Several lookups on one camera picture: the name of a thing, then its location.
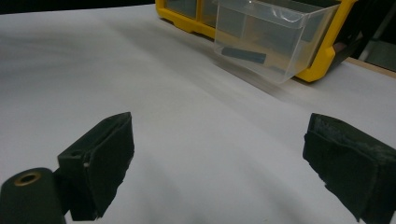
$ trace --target yellow plastic frame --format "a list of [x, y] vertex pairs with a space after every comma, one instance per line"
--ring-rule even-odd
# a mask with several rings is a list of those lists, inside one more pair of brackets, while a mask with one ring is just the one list
[[[338, 36], [344, 21], [347, 19], [350, 9], [357, 0], [340, 0], [340, 7], [337, 9], [332, 23], [318, 49], [317, 56], [311, 66], [296, 76], [304, 81], [312, 82], [324, 77], [332, 64], [335, 50], [332, 47], [335, 38]], [[215, 38], [216, 29], [202, 23], [202, 0], [197, 0], [197, 10], [195, 19], [178, 14], [165, 7], [165, 0], [155, 0], [157, 13], [160, 17], [171, 21], [177, 28], [188, 33], [197, 33]]]

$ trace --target white table surface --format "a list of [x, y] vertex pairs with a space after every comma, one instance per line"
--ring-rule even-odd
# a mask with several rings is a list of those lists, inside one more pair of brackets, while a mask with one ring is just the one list
[[0, 182], [55, 170], [131, 111], [135, 156], [97, 223], [356, 223], [303, 159], [304, 134], [315, 112], [396, 147], [396, 79], [342, 63], [275, 86], [212, 44], [154, 5], [0, 16]]

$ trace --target transparent drawer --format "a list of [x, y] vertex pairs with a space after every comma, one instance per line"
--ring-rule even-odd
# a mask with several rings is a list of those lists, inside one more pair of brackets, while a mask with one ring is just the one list
[[215, 52], [275, 83], [284, 82], [315, 58], [339, 4], [326, 3], [219, 0]]

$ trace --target screw hole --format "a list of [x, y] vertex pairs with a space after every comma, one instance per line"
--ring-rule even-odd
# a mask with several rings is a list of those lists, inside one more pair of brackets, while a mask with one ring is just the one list
[[81, 154], [80, 151], [73, 151], [73, 152], [71, 153], [72, 157], [79, 156], [80, 154]]
[[30, 184], [36, 182], [40, 177], [41, 177], [41, 174], [38, 172], [28, 173], [28, 174], [21, 175], [20, 177], [18, 177], [15, 180], [14, 184], [18, 187], [30, 185]]

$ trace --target dark background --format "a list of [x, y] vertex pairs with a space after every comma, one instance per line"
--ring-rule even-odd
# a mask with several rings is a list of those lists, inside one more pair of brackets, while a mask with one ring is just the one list
[[154, 0], [0, 0], [0, 14], [154, 4]]

